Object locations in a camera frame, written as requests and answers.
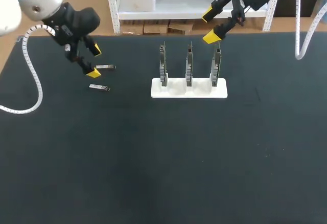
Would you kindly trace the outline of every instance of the white shelf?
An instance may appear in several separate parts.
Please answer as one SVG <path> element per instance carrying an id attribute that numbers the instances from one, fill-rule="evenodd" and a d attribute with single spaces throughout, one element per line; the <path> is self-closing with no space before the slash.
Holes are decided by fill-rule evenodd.
<path id="1" fill-rule="evenodd" d="M 152 12 L 127 12 L 128 4 L 119 0 L 118 15 L 119 19 L 197 19 L 202 18 L 213 0 L 157 0 L 156 10 Z M 260 10 L 250 9 L 246 17 L 266 17 L 268 6 L 263 6 Z M 230 16 L 231 7 L 226 6 L 224 11 L 216 18 L 227 18 Z"/>

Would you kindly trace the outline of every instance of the shelf leg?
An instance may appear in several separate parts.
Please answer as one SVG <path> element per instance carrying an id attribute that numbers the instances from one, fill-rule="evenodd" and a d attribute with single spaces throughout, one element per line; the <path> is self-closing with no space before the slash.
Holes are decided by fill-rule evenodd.
<path id="1" fill-rule="evenodd" d="M 113 31 L 115 34 L 119 34 L 121 32 L 121 25 L 119 22 L 117 2 L 116 0 L 108 0 L 108 2 L 110 7 Z"/>
<path id="2" fill-rule="evenodd" d="M 265 19 L 264 27 L 262 31 L 270 31 L 271 23 L 274 18 L 275 9 L 277 6 L 278 0 L 270 0 L 268 3 L 268 12 Z"/>

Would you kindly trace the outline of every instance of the white cable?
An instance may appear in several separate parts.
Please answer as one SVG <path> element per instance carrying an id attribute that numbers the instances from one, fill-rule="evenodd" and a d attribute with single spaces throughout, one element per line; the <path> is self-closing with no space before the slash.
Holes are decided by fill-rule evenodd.
<path id="1" fill-rule="evenodd" d="M 27 113 L 31 113 L 33 111 L 35 111 L 42 103 L 42 99 L 43 99 L 43 91 L 42 91 L 42 86 L 41 86 L 41 83 L 40 83 L 40 80 L 36 74 L 36 71 L 32 65 L 32 62 L 31 62 L 31 59 L 30 59 L 30 56 L 29 56 L 29 53 L 27 51 L 27 42 L 30 38 L 30 35 L 31 33 L 33 33 L 34 31 L 36 31 L 37 29 L 44 29 L 46 31 L 48 31 L 51 35 L 55 35 L 56 32 L 54 29 L 52 29 L 50 26 L 46 26 L 46 25 L 36 25 L 36 26 L 33 26 L 31 27 L 26 33 L 25 33 L 25 36 L 23 37 L 23 40 L 22 40 L 22 53 L 24 55 L 24 58 L 25 58 L 25 61 L 33 75 L 33 78 L 35 80 L 35 83 L 36 83 L 36 86 L 37 86 L 37 90 L 38 90 L 38 99 L 37 99 L 37 102 L 36 104 L 27 109 L 27 110 L 14 110 L 14 109 L 10 109 L 10 108 L 7 108 L 3 105 L 0 105 L 0 109 L 1 110 L 4 110 L 8 113 L 14 113 L 14 114 L 27 114 Z"/>
<path id="2" fill-rule="evenodd" d="M 296 0 L 296 30 L 295 30 L 295 58 L 300 60 L 304 57 L 307 52 L 311 37 L 315 32 L 320 20 L 327 12 L 327 3 L 320 9 L 317 16 L 314 18 L 308 33 L 306 35 L 305 41 L 303 43 L 302 49 L 300 51 L 300 18 L 301 18 L 301 0 Z"/>

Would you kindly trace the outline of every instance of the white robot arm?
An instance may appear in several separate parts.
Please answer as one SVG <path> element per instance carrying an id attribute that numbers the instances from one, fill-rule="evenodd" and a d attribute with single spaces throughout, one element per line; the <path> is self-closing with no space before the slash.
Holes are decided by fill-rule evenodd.
<path id="1" fill-rule="evenodd" d="M 18 0 L 0 0 L 0 36 L 17 29 L 21 21 L 21 10 Z"/>
<path id="2" fill-rule="evenodd" d="M 89 36 L 100 24 L 93 8 L 75 11 L 63 0 L 0 0 L 0 36 L 14 31 L 20 24 L 21 11 L 33 21 L 43 23 L 55 31 L 53 39 L 65 46 L 65 56 L 76 62 L 83 73 L 97 78 L 101 74 L 79 56 L 78 45 L 83 42 L 94 56 L 101 54 L 96 42 Z"/>

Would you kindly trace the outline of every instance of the small metal part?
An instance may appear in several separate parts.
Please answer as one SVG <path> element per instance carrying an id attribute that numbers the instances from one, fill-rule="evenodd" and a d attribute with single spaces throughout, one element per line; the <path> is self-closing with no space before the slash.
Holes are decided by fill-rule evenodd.
<path id="1" fill-rule="evenodd" d="M 214 57 L 211 65 L 211 82 L 213 87 L 217 87 L 220 62 L 221 62 L 221 51 L 220 51 L 220 44 L 218 43 L 218 45 L 215 46 Z"/>
<path id="2" fill-rule="evenodd" d="M 166 43 L 160 46 L 160 80 L 161 86 L 167 86 L 167 66 L 166 66 Z"/>
<path id="3" fill-rule="evenodd" d="M 113 64 L 96 65 L 96 69 L 114 71 L 116 66 Z"/>
<path id="4" fill-rule="evenodd" d="M 97 89 L 97 90 L 100 90 L 100 91 L 110 91 L 110 88 L 107 87 L 107 86 L 102 86 L 102 85 L 95 85 L 95 84 L 90 84 L 89 88 L 92 88 L 92 89 Z"/>
<path id="5" fill-rule="evenodd" d="M 193 46 L 189 45 L 188 56 L 186 58 L 186 84 L 187 87 L 192 87 L 193 78 Z"/>

